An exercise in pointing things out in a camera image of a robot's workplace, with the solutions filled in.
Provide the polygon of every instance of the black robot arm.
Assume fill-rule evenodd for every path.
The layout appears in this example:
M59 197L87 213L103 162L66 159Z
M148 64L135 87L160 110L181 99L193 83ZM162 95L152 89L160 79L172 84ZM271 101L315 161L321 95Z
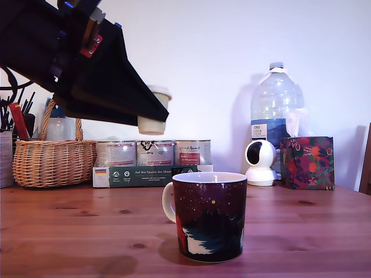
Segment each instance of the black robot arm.
M54 93L66 115L137 125L166 108L128 61L121 26L100 0L0 0L0 66Z

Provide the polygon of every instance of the paper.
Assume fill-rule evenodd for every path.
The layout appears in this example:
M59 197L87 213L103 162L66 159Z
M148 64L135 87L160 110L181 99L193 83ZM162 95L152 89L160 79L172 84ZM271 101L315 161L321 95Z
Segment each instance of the paper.
M286 114L286 131L291 137L313 135L310 131L309 113L306 108L293 109Z
M12 132L0 133L0 188L13 185Z

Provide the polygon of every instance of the mug handle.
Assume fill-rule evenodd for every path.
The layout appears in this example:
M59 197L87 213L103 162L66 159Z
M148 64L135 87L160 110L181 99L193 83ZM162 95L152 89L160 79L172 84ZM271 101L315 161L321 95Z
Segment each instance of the mug handle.
M175 212L172 206L172 194L173 192L173 182L169 182L162 193L162 208L163 212L170 219L170 221L176 223Z

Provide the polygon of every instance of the mug illustration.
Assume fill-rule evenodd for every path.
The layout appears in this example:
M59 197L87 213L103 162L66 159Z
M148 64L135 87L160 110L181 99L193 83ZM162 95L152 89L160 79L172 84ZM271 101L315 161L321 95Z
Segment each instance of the mug illustration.
M243 184L208 185L207 193L202 187L182 184L174 191L179 249L197 261L236 258L243 249L246 203Z

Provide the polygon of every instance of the mug rim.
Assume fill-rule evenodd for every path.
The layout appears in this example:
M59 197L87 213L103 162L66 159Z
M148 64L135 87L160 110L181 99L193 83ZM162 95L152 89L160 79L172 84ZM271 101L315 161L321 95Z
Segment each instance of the mug rim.
M210 177L215 177L216 175L224 175L224 176L233 176L234 178L229 178L227 179L222 179L221 181L201 181L197 180L197 177L203 176L210 176ZM239 174L239 173L232 173L232 172L192 172L192 173L182 173L182 174L177 174L173 176L173 181L178 181L178 182L186 182L189 184L231 184L233 182L241 182L247 180L247 176L244 174Z

